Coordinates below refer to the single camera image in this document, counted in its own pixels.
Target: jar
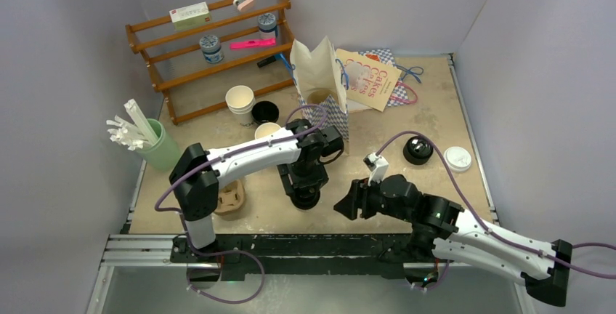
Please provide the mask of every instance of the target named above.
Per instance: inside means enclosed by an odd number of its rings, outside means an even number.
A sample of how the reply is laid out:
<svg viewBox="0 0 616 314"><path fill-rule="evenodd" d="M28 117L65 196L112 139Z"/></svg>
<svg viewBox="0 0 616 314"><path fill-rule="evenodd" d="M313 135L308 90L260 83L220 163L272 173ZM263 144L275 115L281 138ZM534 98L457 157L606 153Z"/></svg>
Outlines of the jar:
<svg viewBox="0 0 616 314"><path fill-rule="evenodd" d="M201 38L199 46L201 46L201 52L209 63L218 63L224 58L220 48L220 39L213 34Z"/></svg>
<svg viewBox="0 0 616 314"><path fill-rule="evenodd" d="M259 25L261 40L278 37L278 22L276 22L276 16L271 12L258 16L257 24Z"/></svg>

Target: green container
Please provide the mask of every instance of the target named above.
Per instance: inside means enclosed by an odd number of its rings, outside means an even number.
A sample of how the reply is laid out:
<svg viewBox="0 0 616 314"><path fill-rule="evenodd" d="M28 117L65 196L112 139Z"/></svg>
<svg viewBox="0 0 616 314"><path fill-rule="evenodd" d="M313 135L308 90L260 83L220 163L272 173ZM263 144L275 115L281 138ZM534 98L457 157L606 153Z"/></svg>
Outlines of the green container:
<svg viewBox="0 0 616 314"><path fill-rule="evenodd" d="M182 155L177 143L167 134L163 124L158 120L148 119L147 122L150 123L154 133L158 136L158 141L150 148L136 149L135 152L140 154L148 165L158 171L173 169Z"/></svg>

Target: wooden rack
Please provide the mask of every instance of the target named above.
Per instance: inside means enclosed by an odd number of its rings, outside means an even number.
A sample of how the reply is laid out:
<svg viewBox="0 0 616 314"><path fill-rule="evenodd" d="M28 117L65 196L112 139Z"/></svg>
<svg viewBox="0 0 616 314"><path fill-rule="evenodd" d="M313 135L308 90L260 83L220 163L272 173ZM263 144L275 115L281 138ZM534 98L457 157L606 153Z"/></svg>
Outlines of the wooden rack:
<svg viewBox="0 0 616 314"><path fill-rule="evenodd" d="M167 104L167 107L169 109L169 115L174 124L177 125L178 123L190 120L197 116L202 116L203 114L207 114L215 110L225 108L227 107L227 103L220 102L215 105L210 105L203 109L196 110L192 113L177 116L174 106L173 106L173 102L171 101L171 95L169 92L170 89L176 86L190 83L191 81L194 81L194 80L206 77L206 76L210 76L211 74L214 74L214 73L225 71L227 69L231 69L233 67L243 65L245 63L262 60L266 57L273 56L279 53L285 53L288 56L288 53L290 52L291 46L293 44L293 40L295 39L293 36L293 33L291 33L291 29L289 28L287 20L285 18L285 9L291 8L291 1L290 0L278 0L278 1L279 1L278 4L272 5L271 7L265 7L263 9L256 9L256 10L249 11L247 13L243 13L243 14L231 17L231 18L227 18L227 19L220 20L220 21L215 21L207 25L202 25L197 28L192 28L186 31L173 33L168 36L163 36L163 37L160 37L160 38L157 38L151 41L145 41L145 42L140 42L135 33L138 31L143 31L143 30L156 27L159 25L170 23L171 16L167 15L164 17L159 17L154 20L149 20L147 22L137 23L136 25L126 25L126 37L129 40L129 46L133 53L135 54L140 53L141 56L143 57L143 60L145 61L145 65L147 67L147 71L150 74L150 80L152 81L152 88L154 88L155 91L163 93L163 96L165 97L165 103ZM228 7L229 5L233 5L233 0L223 0L223 1L218 1L216 3L208 4L208 8L210 12L212 12L222 7ZM282 44L277 45L276 47L272 47L271 49L262 50L255 54L245 56L245 57L242 57L236 60L231 60L225 63L218 63L216 65L213 65L201 71L190 73L185 76L180 76L178 78L173 78L171 80L163 80L155 64L161 61L164 61L164 60L168 60L173 57L187 54L189 52L197 51L200 49L199 44L191 45L189 47L177 49L171 52L167 52L167 53L164 53L158 56L152 56L152 57L146 51L147 48L169 43L170 41L175 41L177 39L185 38L187 36L192 36L198 33L209 31L211 29L222 27L224 25L230 25L232 23L236 23L241 20L247 20L252 17L257 17L267 12L278 12L278 30L282 37L281 38ZM248 34L252 34L258 31L259 31L259 27L252 27L249 29L245 29L243 31L239 31L237 33L228 34L226 36L221 36L219 38L220 38L220 42L223 43L225 41L240 38L242 36L247 36ZM256 90L254 94L255 96L260 96L262 94L266 94L268 92L279 90L279 89L282 89L282 88L285 88L291 85L293 85L293 79L289 79L289 80L280 82L278 84L274 84L274 85L265 87L263 89Z"/></svg>

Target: black cup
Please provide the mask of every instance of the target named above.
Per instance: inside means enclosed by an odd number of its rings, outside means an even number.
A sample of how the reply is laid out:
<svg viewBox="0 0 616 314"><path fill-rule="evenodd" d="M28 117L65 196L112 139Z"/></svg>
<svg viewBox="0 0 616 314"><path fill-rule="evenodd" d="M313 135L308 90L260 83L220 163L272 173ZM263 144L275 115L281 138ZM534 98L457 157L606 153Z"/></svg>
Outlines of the black cup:
<svg viewBox="0 0 616 314"><path fill-rule="evenodd" d="M275 123L278 121L279 115L280 111L278 110L278 107L270 101L257 102L252 107L252 119L254 119L254 122L258 125Z"/></svg>

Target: beige tabletop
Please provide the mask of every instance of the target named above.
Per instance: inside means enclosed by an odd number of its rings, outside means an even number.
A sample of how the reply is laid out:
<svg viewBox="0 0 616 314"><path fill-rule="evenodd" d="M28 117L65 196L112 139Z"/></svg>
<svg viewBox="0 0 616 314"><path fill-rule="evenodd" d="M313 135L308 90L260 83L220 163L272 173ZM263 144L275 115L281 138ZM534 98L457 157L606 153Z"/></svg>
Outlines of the beige tabletop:
<svg viewBox="0 0 616 314"><path fill-rule="evenodd" d="M385 111L364 110L349 116L349 155L326 166L329 182L321 190L319 203L313 209L302 211L291 203L284 193L275 167L255 172L244 177L246 204L238 212L221 217L214 215L217 233L409 233L410 224L377 214L369 220L349 221L333 210L349 190L351 181L369 175L362 160L378 150L391 136L412 129L425 134L444 151L450 146L467 149L473 156L471 168L464 173L455 173L462 191L479 215L491 220L490 210L477 160L466 129L455 84L445 57L397 57L396 63L406 67L419 65L425 72L422 84L408 77L408 83L418 94L415 105L386 108ZM174 104L179 113L198 109L224 99L227 89L238 84L263 87L288 78L286 70L276 62L259 70L247 65L213 77L196 81L173 93ZM287 114L297 107L294 87L259 97L257 101L269 100L280 109L279 125ZM188 145L200 142L203 149L223 148L237 145L254 138L254 127L236 125L228 110L220 110L192 121L174 126L166 107L160 117L167 132L183 150ZM389 162L387 175L403 174L425 193L443 196L462 203L453 189L445 168L436 154L423 166L409 164L402 156L402 146L408 137L394 141L383 156ZM157 172L146 166L141 190L130 233L181 233L178 216L171 212L155 212L154 203L169 186L169 172ZM163 206L177 206L173 195Z"/></svg>

